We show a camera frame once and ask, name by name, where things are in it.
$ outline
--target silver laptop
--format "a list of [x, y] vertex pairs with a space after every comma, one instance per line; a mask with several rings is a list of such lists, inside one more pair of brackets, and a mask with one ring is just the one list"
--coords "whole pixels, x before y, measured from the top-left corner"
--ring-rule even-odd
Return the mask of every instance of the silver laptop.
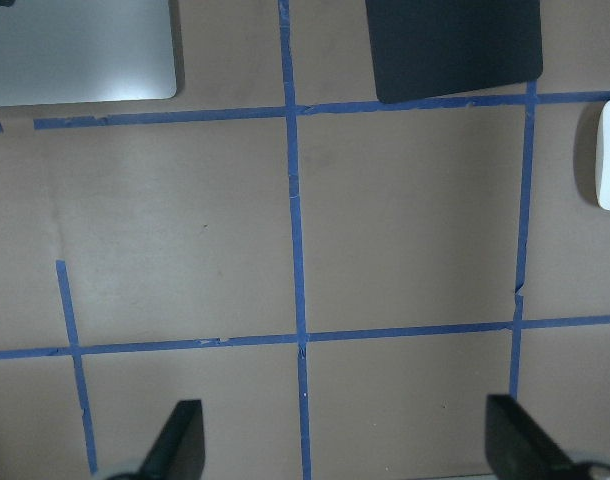
[[168, 0], [0, 4], [0, 106], [176, 93]]

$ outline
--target blue grid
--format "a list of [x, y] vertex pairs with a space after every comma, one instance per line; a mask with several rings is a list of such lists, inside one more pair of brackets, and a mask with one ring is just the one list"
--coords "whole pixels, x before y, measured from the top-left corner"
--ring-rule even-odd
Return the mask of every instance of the blue grid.
[[[277, 0], [281, 42], [281, 60], [285, 106], [257, 107], [222, 110], [196, 110], [165, 113], [119, 114], [106, 117], [41, 118], [34, 120], [36, 130], [67, 129], [86, 127], [106, 127], [115, 125], [143, 125], [180, 122], [203, 122], [216, 120], [238, 120], [253, 118], [284, 118], [287, 126], [287, 169], [289, 179], [289, 201], [292, 224], [292, 246], [294, 262], [294, 285], [296, 307], [296, 334], [122, 343], [81, 346], [78, 340], [74, 307], [69, 288], [67, 267], [63, 260], [56, 261], [61, 301], [69, 345], [53, 348], [29, 348], [0, 351], [1, 360], [19, 358], [42, 358], [70, 356], [73, 360], [76, 386], [81, 410], [90, 472], [97, 469], [96, 448], [89, 406], [87, 386], [82, 363], [85, 355], [107, 353], [147, 352], [161, 350], [185, 350], [200, 348], [240, 347], [250, 345], [293, 344], [298, 347], [297, 369], [299, 387], [299, 414], [301, 428], [301, 459], [303, 480], [311, 480], [311, 457], [309, 438], [309, 405], [307, 386], [307, 345], [312, 342], [345, 341], [373, 338], [417, 337], [425, 335], [448, 335], [473, 332], [507, 330], [512, 334], [510, 359], [509, 392], [518, 395], [520, 377], [521, 337], [523, 330], [538, 328], [563, 328], [588, 325], [609, 325], [610, 315], [552, 319], [525, 319], [523, 315], [522, 288], [525, 282], [527, 261], [527, 239], [530, 214], [532, 161], [534, 151], [534, 128], [538, 105], [559, 103], [604, 102], [610, 100], [610, 91], [570, 92], [538, 94], [536, 82], [527, 84], [525, 94], [476, 95], [448, 98], [429, 98], [411, 102], [385, 105], [377, 101], [326, 103], [319, 105], [298, 105], [296, 103], [294, 71], [290, 50], [291, 23], [289, 0]], [[367, 112], [407, 111], [425, 109], [450, 109], [465, 107], [494, 107], [519, 105], [525, 107], [523, 144], [523, 167], [521, 179], [518, 250], [516, 260], [516, 308], [511, 321], [472, 323], [457, 325], [419, 326], [403, 328], [382, 328], [369, 330], [347, 330], [308, 333], [305, 310], [305, 277], [303, 241], [301, 225], [301, 204], [299, 192], [298, 124], [299, 116], [320, 114], [355, 114]]]

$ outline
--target black mat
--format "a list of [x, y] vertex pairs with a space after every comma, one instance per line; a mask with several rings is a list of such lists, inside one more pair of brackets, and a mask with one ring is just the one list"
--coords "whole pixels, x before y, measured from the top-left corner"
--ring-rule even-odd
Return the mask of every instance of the black mat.
[[539, 0], [366, 0], [383, 103], [534, 80]]

